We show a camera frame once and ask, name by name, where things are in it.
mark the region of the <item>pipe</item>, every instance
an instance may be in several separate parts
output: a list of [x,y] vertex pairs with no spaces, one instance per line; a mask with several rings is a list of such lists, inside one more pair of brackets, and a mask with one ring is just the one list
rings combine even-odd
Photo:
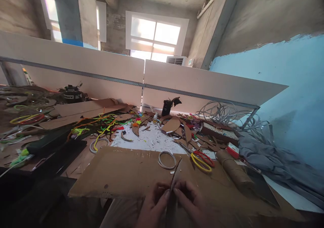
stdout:
[[203,15],[203,13],[208,9],[208,7],[212,4],[214,2],[214,0],[210,0],[209,2],[208,2],[208,4],[203,8],[203,10],[199,13],[199,15],[197,16],[197,19],[199,19],[202,15]]

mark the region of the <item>fabric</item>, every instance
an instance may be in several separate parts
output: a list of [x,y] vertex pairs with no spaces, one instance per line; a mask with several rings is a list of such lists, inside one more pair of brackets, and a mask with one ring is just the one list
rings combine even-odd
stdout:
[[239,149],[241,156],[270,179],[286,184],[324,209],[324,177],[291,151],[265,145],[252,137],[240,137]]

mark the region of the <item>scissors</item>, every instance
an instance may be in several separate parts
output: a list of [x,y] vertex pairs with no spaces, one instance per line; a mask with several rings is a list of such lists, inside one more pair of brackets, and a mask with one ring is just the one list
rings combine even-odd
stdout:
[[215,167],[215,164],[212,161],[212,159],[210,159],[209,156],[206,155],[205,153],[202,153],[202,152],[197,151],[197,150],[189,150],[181,142],[178,142],[178,143],[181,145],[182,148],[184,148],[185,151],[188,152],[188,155],[191,157],[191,159],[194,162],[194,164],[200,170],[209,173],[209,172],[212,171],[212,168],[211,167]]

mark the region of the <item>hand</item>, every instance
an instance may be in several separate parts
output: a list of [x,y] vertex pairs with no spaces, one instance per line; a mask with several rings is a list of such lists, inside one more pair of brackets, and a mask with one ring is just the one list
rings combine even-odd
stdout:
[[156,183],[146,195],[136,228],[156,228],[170,196],[170,185]]
[[191,182],[178,181],[174,186],[174,193],[197,227],[210,227],[207,205],[202,194]]

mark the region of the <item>brown paper roll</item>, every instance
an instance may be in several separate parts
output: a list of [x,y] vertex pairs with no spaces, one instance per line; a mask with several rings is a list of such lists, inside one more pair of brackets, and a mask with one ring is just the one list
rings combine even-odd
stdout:
[[226,150],[218,151],[216,157],[238,189],[254,188],[254,182]]

